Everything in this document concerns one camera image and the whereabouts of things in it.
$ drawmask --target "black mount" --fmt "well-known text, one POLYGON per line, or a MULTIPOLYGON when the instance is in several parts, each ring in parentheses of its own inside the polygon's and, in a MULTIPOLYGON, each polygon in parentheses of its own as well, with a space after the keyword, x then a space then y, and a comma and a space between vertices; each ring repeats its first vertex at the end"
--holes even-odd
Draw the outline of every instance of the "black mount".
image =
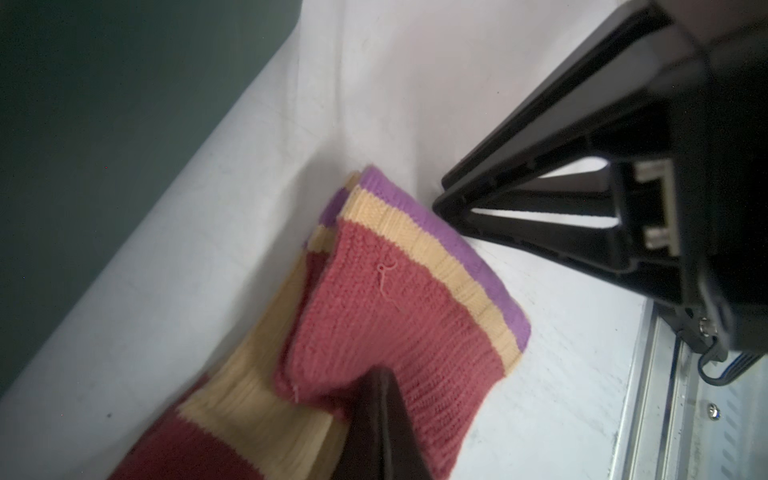
POLYGON ((768 2, 623 4, 442 184, 461 234, 653 298, 695 352, 768 352, 768 2), (590 156, 607 165, 540 178, 590 156))

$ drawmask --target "striped knit garment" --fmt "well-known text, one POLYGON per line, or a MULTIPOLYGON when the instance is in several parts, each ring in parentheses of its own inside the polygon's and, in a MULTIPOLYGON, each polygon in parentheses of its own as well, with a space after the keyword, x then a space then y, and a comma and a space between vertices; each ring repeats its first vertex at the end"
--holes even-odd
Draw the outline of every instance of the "striped knit garment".
POLYGON ((357 379, 389 367, 432 476, 448 478, 483 399, 520 359, 528 321, 477 253, 375 167, 323 236, 330 258, 310 275, 278 395, 347 419, 357 379))
POLYGON ((467 243, 369 167, 331 200, 232 356, 145 432, 111 478, 326 480, 357 379, 384 365, 442 480, 529 336, 467 243))

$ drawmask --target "loose thread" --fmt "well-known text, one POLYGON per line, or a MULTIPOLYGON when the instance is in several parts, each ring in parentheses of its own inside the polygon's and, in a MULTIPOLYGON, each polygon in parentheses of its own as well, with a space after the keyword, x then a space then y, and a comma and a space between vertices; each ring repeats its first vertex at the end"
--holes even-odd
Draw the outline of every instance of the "loose thread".
POLYGON ((397 268, 397 260, 395 260, 395 262, 391 266, 386 266, 384 263, 380 263, 376 267, 376 271, 382 274, 381 279, 379 279, 379 292, 382 294, 382 297, 384 297, 384 300, 394 305, 397 311, 401 313, 402 310, 398 306, 397 302, 389 298, 389 295, 387 295, 386 292, 384 291, 384 279, 386 278, 386 273, 389 272, 390 270, 394 270, 395 268, 397 268))

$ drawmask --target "metal bolt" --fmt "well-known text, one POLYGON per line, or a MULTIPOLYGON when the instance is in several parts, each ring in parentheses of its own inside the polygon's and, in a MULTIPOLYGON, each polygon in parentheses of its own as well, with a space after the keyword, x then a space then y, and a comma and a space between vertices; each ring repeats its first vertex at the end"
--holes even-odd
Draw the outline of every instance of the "metal bolt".
POLYGON ((717 405, 714 403, 707 405, 707 416, 710 417, 710 420, 720 420, 720 409, 717 408, 717 405))
POLYGON ((699 332, 705 337, 717 335, 717 325, 715 325, 715 322, 712 320, 703 316, 701 317, 701 320, 699 320, 699 332))
POLYGON ((643 227, 645 248, 658 250, 668 247, 670 244, 670 231, 666 227, 643 227))

